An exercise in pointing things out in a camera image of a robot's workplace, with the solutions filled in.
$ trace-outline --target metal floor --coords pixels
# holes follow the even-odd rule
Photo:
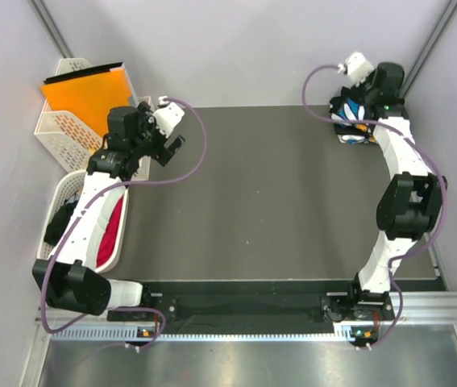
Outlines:
[[[121,257],[110,278],[132,280],[347,279],[377,236],[388,184],[378,147],[340,144],[300,106],[199,109],[209,150],[178,185],[131,187]],[[188,172],[201,153],[191,114],[185,146],[150,178]],[[434,278],[428,254],[398,278]]]
[[[51,342],[39,387],[457,387],[453,327],[398,327],[372,352],[348,343],[158,343],[139,355],[110,347],[73,370],[102,345]]]

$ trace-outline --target dark gray table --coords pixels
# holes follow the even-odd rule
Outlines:
[[[133,280],[348,279],[377,237],[388,184],[377,146],[340,144],[299,106],[198,110],[209,131],[200,171],[178,185],[130,188],[122,255],[110,278]],[[188,172],[201,153],[191,114],[187,139],[151,179]],[[435,278],[428,254],[399,278]]]

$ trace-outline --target white plastic basket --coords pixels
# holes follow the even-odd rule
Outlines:
[[[40,260],[46,260],[49,257],[49,254],[52,251],[52,247],[44,242],[45,230],[48,227],[48,224],[51,222],[54,214],[64,205],[64,203],[69,200],[77,191],[83,188],[83,183],[85,179],[86,171],[80,170],[76,172],[69,173],[63,179],[60,180],[58,186],[56,187],[55,193],[52,197],[51,205],[49,206],[48,213],[45,217],[44,230],[42,238],[40,240],[38,251],[36,253],[36,258]],[[117,264],[118,258],[121,254],[121,246],[123,244],[123,234],[124,226],[126,224],[126,213],[128,207],[128,191],[124,193],[123,199],[123,208],[121,209],[121,218],[118,224],[117,236],[115,238],[115,246],[112,251],[111,257],[108,261],[96,268],[96,273],[104,273],[108,270],[114,268]]]
[[[56,75],[88,67],[91,67],[91,64],[83,58],[61,59]],[[149,97],[141,100],[152,107]],[[99,149],[102,143],[102,138],[76,115],[66,110],[51,110],[47,100],[36,124],[35,137],[68,173],[86,168],[91,154]],[[144,157],[132,179],[147,180],[149,164],[150,158]]]

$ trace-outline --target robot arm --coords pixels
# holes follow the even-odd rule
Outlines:
[[[49,280],[49,306],[99,315],[119,306],[140,305],[142,284],[107,280],[95,272],[102,237],[127,188],[120,185],[106,191],[92,205],[89,203],[105,188],[129,181],[144,156],[165,166],[185,142],[178,136],[168,148],[165,147],[183,115],[183,110],[175,103],[155,113],[145,103],[137,108],[123,106],[110,111],[108,133],[101,149],[89,159],[80,200],[64,233],[69,237],[61,240],[51,254],[61,248]],[[75,223],[77,218],[81,218],[79,223]],[[33,277],[40,289],[47,268],[46,260],[36,260],[33,266]]]
[[[358,52],[339,67],[353,85],[343,87],[341,95],[330,100],[334,129],[339,135],[344,126],[346,131],[377,142],[391,181],[376,210],[379,235],[368,262],[355,276],[344,301],[331,298],[327,303],[324,298],[322,307],[333,321],[360,319],[359,316],[369,316],[371,310],[383,313],[382,318],[391,318],[385,313],[385,306],[390,303],[388,263],[403,256],[424,233],[433,230],[442,205],[441,187],[420,155],[404,140],[414,143],[404,99],[398,96],[403,68],[394,63],[381,63],[375,68]],[[348,119],[348,112],[358,112],[354,114],[358,120],[395,127],[401,135],[380,125],[342,121]],[[401,261],[394,260],[392,264],[394,275]]]

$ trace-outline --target black cloth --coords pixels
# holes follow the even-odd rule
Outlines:
[[[73,216],[74,209],[77,206],[77,201],[65,203],[52,217],[48,228],[45,229],[44,242],[56,246],[60,238],[67,228],[71,216]]]

